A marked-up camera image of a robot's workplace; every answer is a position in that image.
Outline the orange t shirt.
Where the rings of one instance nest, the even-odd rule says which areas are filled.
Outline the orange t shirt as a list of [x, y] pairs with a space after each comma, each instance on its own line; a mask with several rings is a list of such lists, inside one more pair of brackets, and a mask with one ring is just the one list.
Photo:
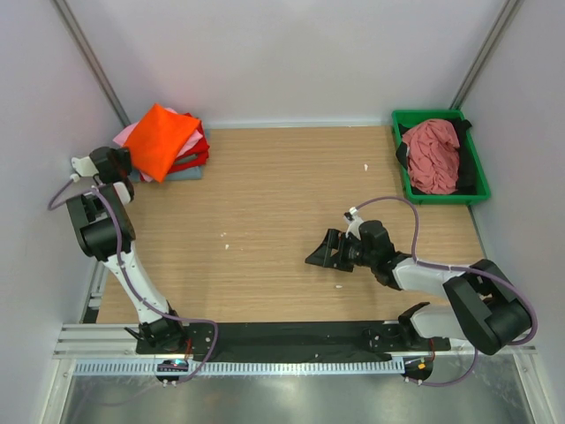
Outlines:
[[124, 147], [130, 151], [133, 167], [163, 182], [200, 124], [196, 117], [173, 113], [155, 103], [125, 140]]

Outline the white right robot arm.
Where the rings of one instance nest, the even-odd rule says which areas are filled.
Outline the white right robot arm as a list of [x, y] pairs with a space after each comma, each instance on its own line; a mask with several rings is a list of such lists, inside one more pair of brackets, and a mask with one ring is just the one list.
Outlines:
[[439, 337], [466, 340], [479, 352], [493, 355], [534, 328], [531, 311], [492, 261], [468, 268], [426, 266], [396, 250], [376, 220], [352, 223], [347, 231], [328, 230], [305, 263], [342, 272], [365, 267], [385, 287], [445, 299], [445, 305], [421, 302], [399, 315], [397, 336], [410, 350]]

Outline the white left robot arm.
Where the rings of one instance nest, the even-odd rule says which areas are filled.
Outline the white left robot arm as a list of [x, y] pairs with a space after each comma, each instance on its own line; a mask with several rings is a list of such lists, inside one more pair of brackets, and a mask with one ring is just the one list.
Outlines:
[[79, 177], [98, 178], [90, 191], [65, 201], [79, 246], [120, 282], [134, 305], [139, 327], [130, 334], [142, 344], [169, 353], [186, 345], [177, 313], [151, 282], [136, 252], [136, 233], [125, 206], [134, 199], [128, 148], [102, 147], [72, 159]]

